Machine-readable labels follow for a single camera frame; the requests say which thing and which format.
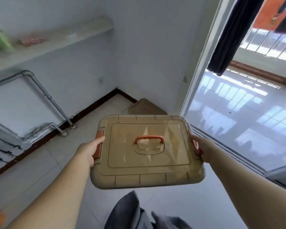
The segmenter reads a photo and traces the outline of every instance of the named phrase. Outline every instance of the door frame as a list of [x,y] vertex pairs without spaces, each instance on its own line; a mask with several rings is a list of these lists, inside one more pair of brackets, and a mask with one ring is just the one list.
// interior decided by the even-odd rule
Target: door frame
[[[235,0],[212,0],[205,3],[206,11],[200,20],[197,28],[198,34],[194,39],[189,63],[179,88],[175,111],[173,114],[185,116],[205,69],[211,59],[218,42],[218,38],[228,20]],[[205,39],[204,44],[197,44]]]

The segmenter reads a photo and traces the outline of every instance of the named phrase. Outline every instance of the baseboard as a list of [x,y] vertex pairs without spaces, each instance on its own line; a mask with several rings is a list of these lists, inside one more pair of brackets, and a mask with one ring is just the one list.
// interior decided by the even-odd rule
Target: baseboard
[[[109,92],[107,95],[105,95],[102,98],[100,98],[99,100],[95,101],[93,104],[91,104],[90,106],[88,106],[84,110],[80,111],[75,116],[73,116],[70,119],[71,122],[72,123],[76,123],[81,118],[83,118],[84,116],[88,115],[90,112],[92,112],[96,108],[100,107],[103,103],[105,103],[107,100],[111,99],[112,97],[114,97],[117,94],[120,94],[120,95],[124,96],[126,99],[128,99],[129,101],[131,101],[133,103],[137,102],[136,99],[132,98],[131,96],[129,96],[125,92],[123,92],[120,89],[116,88],[113,91]],[[59,126],[59,128],[62,129],[62,130],[65,130],[68,127],[69,127],[69,123],[67,121],[65,121],[64,123],[62,123]],[[22,154],[20,154],[19,156],[15,157],[12,161],[8,162],[5,166],[3,166],[0,169],[0,174],[2,174],[4,171],[6,171],[9,168],[11,168],[13,165],[17,164],[19,161],[24,159],[26,156],[28,156],[29,154],[34,152],[39,147],[43,146],[45,143],[47,143],[48,141],[53,139],[58,134],[59,134],[59,132],[55,129],[55,130],[51,131],[50,133],[48,133],[47,135],[45,135],[44,137],[42,137],[41,139],[39,139],[38,141],[34,142],[33,145],[29,149],[25,150]]]
[[253,67],[253,66],[249,66],[249,65],[246,65],[244,63],[237,62],[234,60],[232,60],[230,62],[230,66],[235,67],[235,68],[240,69],[240,70],[243,70],[243,71],[247,71],[251,74],[254,74],[254,75],[257,75],[260,77],[264,77],[266,79],[275,81],[277,83],[286,85],[286,77],[282,77],[280,75],[277,75],[277,74],[274,74],[274,73],[271,73],[271,72]]

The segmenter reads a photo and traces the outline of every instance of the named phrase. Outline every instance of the tiled floor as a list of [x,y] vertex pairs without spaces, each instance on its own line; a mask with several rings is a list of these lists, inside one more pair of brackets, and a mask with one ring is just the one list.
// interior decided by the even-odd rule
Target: tiled floor
[[[81,142],[95,137],[104,115],[127,114],[132,103],[117,95],[78,121],[67,137],[55,137],[45,146],[0,175],[0,209],[6,226],[58,175]],[[142,208],[180,216],[193,228],[247,228],[210,166],[199,184],[136,189]],[[117,201],[132,189],[99,190],[88,179],[76,228],[103,228]]]
[[286,87],[281,84],[208,71],[186,118],[266,170],[286,165]]

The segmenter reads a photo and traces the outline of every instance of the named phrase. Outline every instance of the wall outlet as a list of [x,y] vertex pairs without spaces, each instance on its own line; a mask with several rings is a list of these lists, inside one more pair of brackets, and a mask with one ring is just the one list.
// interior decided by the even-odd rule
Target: wall outlet
[[104,77],[103,77],[103,76],[100,77],[100,78],[98,79],[98,82],[99,82],[99,84],[103,84],[103,82],[104,82]]

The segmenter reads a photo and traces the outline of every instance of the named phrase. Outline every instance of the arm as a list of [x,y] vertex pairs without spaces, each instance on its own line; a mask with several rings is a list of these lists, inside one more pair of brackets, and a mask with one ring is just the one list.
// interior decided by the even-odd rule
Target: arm
[[210,163],[249,229],[286,229],[285,189],[247,169],[214,142],[191,138],[198,142],[203,161]]
[[89,170],[94,163],[92,155],[104,139],[81,144],[57,178],[7,229],[74,229]]

